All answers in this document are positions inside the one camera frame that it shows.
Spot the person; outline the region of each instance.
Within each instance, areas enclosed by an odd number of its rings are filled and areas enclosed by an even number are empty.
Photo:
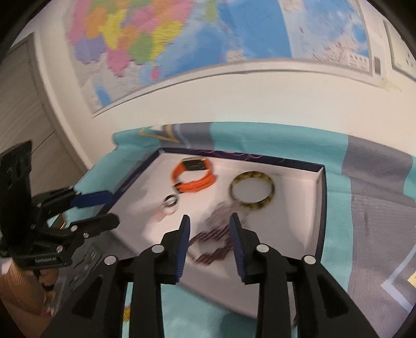
[[[54,292],[45,291],[45,287],[54,285],[58,275],[57,269],[41,270],[37,279],[33,271],[23,271],[13,261],[7,273],[0,275],[1,303],[26,338],[40,338],[48,327],[52,316],[45,309],[48,308]]]

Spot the silver screw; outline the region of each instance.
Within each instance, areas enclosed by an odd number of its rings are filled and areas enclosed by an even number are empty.
[[[107,256],[104,258],[104,263],[106,265],[113,265],[115,262],[117,262],[117,258],[115,256]]]
[[[306,264],[314,265],[316,263],[316,258],[314,256],[308,255],[303,257],[303,260]]]
[[[155,254],[160,254],[161,252],[164,252],[165,251],[165,247],[163,245],[161,245],[161,244],[156,244],[156,245],[153,245],[152,246],[152,251]]]
[[[256,250],[258,252],[266,253],[269,251],[269,246],[266,244],[259,244],[256,246]]]

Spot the gold bangle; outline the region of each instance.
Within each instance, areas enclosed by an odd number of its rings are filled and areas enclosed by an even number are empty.
[[[246,203],[246,202],[240,201],[237,197],[235,197],[234,192],[233,192],[233,188],[236,186],[236,184],[238,182],[241,182],[242,180],[249,179],[249,178],[262,179],[262,180],[266,181],[270,185],[272,191],[270,192],[270,194],[266,198],[262,199],[259,202]],[[240,203],[240,205],[243,208],[247,208],[247,209],[250,209],[250,210],[257,210],[257,209],[261,209],[261,208],[265,207],[266,205],[268,205],[270,203],[270,201],[272,200],[274,195],[275,195],[275,185],[273,183],[273,180],[268,175],[266,175],[262,172],[259,172],[259,171],[243,172],[242,174],[235,177],[235,179],[233,179],[233,181],[230,184],[230,196],[231,196],[231,198],[234,201],[237,201],[238,203]]]

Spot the white wall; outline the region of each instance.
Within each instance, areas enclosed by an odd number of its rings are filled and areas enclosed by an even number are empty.
[[[18,39],[35,31],[38,62],[62,126],[88,167],[114,148],[111,135],[142,126],[205,121],[291,124],[341,132],[416,155],[416,82],[391,69],[382,16],[362,0],[371,48],[384,54],[380,87],[310,72],[222,75],[178,84],[92,117],[64,39],[69,2],[52,2]]]

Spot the orange watch strap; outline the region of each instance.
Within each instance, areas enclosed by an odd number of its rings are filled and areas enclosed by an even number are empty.
[[[184,173],[186,171],[186,167],[183,164],[183,162],[179,163],[176,168],[172,172],[172,183],[180,193],[184,192],[198,192],[200,190],[203,190],[205,188],[208,188],[209,186],[213,185],[216,181],[216,177],[213,174],[213,167],[211,162],[209,162],[207,159],[202,160],[205,164],[205,167],[207,168],[208,172],[205,174],[204,177],[201,179],[191,181],[191,182],[178,182],[178,177],[181,173]]]

